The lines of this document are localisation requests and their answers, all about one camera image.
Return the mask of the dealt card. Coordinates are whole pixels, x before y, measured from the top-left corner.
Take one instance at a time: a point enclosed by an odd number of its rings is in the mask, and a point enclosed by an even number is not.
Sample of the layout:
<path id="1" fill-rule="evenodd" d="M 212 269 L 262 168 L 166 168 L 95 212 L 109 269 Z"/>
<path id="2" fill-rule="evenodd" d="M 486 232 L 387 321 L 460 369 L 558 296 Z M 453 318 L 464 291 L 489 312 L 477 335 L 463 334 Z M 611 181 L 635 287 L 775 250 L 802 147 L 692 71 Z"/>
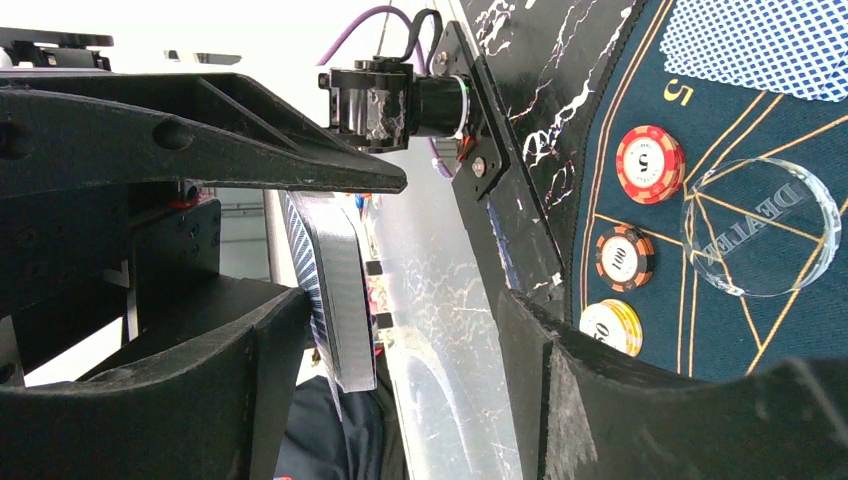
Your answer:
<path id="1" fill-rule="evenodd" d="M 807 101 L 847 98 L 844 1 L 678 1 L 660 50 L 668 73 Z"/>

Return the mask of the yellow chips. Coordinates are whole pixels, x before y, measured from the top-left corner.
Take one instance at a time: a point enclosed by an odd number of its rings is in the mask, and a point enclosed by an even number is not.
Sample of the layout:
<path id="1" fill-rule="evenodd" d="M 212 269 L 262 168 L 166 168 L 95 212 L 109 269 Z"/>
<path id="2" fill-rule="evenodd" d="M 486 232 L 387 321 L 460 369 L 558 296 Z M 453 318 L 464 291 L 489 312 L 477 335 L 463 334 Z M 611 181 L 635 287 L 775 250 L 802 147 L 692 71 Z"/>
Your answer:
<path id="1" fill-rule="evenodd" d="M 635 310 L 617 299 L 588 305 L 579 318 L 581 333 L 631 357 L 642 349 L 644 334 Z"/>

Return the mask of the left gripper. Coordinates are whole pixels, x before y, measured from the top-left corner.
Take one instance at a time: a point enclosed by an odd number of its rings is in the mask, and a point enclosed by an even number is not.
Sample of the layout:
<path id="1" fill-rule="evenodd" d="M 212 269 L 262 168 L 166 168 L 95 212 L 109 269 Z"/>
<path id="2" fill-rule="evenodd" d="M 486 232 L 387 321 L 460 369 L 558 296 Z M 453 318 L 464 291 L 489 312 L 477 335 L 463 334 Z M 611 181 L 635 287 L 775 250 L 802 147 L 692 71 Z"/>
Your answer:
<path id="1" fill-rule="evenodd" d="M 1 75 L 1 193 L 192 180 L 399 193 L 404 171 L 236 73 Z M 92 385 L 288 385 L 292 292 L 220 270 L 225 213 L 202 196 L 132 214 L 125 190 L 16 198 L 1 214 L 1 381 L 117 320 Z"/>

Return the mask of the red chips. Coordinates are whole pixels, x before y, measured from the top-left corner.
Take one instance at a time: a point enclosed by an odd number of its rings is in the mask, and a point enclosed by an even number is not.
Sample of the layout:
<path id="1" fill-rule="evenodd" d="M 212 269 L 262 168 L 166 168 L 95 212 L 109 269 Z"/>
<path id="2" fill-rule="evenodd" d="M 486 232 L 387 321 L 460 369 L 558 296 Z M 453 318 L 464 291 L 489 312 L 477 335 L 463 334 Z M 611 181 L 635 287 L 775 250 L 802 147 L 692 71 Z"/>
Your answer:
<path id="1" fill-rule="evenodd" d="M 636 203 L 651 205 L 677 193 L 683 183 L 686 160 L 682 145 L 666 130 L 640 125 L 619 142 L 615 166 L 626 195 Z"/>

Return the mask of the clear dealer button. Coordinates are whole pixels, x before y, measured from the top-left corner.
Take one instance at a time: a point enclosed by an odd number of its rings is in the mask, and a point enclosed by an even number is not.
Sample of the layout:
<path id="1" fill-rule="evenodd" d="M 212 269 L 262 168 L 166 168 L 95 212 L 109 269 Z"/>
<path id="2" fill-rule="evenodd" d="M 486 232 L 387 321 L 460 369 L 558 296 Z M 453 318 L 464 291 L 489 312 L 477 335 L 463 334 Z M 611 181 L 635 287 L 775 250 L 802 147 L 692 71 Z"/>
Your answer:
<path id="1" fill-rule="evenodd" d="M 768 298 L 801 290 L 829 269 L 842 220 L 811 171 L 757 157 L 712 168 L 688 187 L 681 234 L 686 260 L 708 284 Z"/>

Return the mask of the brown chips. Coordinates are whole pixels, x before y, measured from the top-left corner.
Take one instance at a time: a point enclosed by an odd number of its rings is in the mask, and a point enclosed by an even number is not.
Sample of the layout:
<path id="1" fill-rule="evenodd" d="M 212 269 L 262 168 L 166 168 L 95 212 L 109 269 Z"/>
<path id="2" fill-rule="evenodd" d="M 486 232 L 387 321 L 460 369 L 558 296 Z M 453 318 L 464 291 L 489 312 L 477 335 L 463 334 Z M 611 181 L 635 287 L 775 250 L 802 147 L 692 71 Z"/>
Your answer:
<path id="1" fill-rule="evenodd" d="M 645 286 L 656 267 L 655 248 L 640 229 L 615 225 L 595 244 L 595 267 L 599 277 L 616 292 Z"/>

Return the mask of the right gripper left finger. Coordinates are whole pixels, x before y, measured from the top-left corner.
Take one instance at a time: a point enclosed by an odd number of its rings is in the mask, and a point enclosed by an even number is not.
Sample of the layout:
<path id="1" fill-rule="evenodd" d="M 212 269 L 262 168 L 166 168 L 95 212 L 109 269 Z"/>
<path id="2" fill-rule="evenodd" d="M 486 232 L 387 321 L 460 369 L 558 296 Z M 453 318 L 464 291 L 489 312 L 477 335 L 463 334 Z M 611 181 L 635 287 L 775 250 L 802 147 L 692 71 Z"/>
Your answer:
<path id="1" fill-rule="evenodd" d="M 79 381 L 1 391 L 5 479 L 269 479 L 311 314 L 217 277 Z"/>

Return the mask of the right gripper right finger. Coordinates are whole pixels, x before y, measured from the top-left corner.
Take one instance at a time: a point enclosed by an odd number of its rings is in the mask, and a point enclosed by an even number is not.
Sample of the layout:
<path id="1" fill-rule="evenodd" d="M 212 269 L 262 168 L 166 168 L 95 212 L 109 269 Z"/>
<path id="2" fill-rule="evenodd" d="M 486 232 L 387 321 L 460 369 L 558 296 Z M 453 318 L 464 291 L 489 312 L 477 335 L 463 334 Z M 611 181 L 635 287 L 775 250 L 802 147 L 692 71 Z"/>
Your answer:
<path id="1" fill-rule="evenodd" d="M 496 324 L 526 479 L 843 479 L 847 362 L 728 383 L 644 364 L 515 290 Z"/>

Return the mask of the blue playing card deck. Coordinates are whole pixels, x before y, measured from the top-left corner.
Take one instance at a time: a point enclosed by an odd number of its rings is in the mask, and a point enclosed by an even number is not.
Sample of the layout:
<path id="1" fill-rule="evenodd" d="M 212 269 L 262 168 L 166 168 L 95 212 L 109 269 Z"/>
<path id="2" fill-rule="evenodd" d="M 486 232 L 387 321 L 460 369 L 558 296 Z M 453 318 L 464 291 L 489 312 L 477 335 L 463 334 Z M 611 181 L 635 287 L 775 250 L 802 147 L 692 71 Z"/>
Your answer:
<path id="1" fill-rule="evenodd" d="M 340 396 L 376 388 L 373 322 L 356 229 L 332 194 L 281 195 L 298 286 L 309 297 L 311 330 L 338 415 Z"/>

